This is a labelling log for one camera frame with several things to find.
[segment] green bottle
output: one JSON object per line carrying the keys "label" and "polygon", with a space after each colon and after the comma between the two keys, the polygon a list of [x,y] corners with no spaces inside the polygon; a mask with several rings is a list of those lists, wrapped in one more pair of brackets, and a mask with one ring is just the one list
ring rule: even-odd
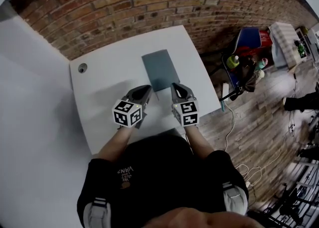
{"label": "green bottle", "polygon": [[226,64],[229,69],[235,69],[239,65],[239,57],[238,55],[232,55],[228,57]]}

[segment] brick wall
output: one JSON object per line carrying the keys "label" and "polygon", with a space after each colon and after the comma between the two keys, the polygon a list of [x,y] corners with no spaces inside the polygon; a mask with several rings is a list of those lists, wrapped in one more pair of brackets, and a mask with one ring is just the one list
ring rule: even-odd
{"label": "brick wall", "polygon": [[199,53],[227,45],[244,26],[311,27],[304,0],[11,0],[18,14],[68,59],[115,41],[183,24]]}

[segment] black t-shirt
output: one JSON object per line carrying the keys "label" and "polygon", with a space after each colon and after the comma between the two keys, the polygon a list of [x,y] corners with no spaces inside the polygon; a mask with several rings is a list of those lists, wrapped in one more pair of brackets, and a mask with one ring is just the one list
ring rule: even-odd
{"label": "black t-shirt", "polygon": [[225,211],[222,184],[248,191],[229,155],[214,151],[205,160],[175,135],[159,135],[129,145],[112,163],[93,159],[77,204],[83,211],[95,197],[110,203],[111,225],[140,228],[154,217],[179,207],[213,213]]}

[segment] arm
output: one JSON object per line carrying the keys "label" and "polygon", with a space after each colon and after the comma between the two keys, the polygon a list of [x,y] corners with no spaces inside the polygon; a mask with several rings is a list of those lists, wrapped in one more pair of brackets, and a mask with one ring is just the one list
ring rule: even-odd
{"label": "arm", "polygon": [[198,128],[194,125],[184,127],[190,147],[201,158],[205,159],[214,151],[208,141],[203,137]]}
{"label": "arm", "polygon": [[104,145],[104,147],[97,154],[96,158],[108,160],[110,162],[116,161],[124,152],[133,130],[134,127],[121,127]]}

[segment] wooden floor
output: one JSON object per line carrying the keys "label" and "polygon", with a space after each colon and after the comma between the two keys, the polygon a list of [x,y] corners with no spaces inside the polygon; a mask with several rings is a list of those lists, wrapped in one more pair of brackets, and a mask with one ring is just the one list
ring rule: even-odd
{"label": "wooden floor", "polygon": [[[206,68],[210,71],[214,66],[211,63],[208,64]],[[224,80],[227,79],[227,76],[225,77],[222,73],[225,72],[216,73],[214,78],[211,78],[219,97],[221,96],[221,81],[227,82]],[[298,66],[296,76],[297,97],[315,91],[317,73],[311,60]],[[227,148],[235,167],[240,164],[245,164],[249,168],[264,167],[280,154],[275,162],[262,170],[262,178],[258,183],[256,181],[260,178],[260,172],[249,180],[251,184],[256,183],[254,188],[257,197],[256,200],[250,188],[250,209],[260,208],[283,189],[281,185],[289,180],[287,167],[293,162],[302,143],[307,143],[307,126],[314,112],[296,111],[295,137],[287,134],[284,144],[290,113],[283,109],[282,98],[291,97],[294,87],[293,74],[276,71],[266,74],[265,78],[256,86],[254,93],[244,93],[235,101],[227,102],[235,113],[236,121],[235,128],[228,137]],[[202,117],[198,127],[215,150],[224,150],[226,134],[231,129],[231,121],[231,111],[226,109],[223,112],[219,109]],[[245,173],[247,168],[241,166],[238,170]]]}

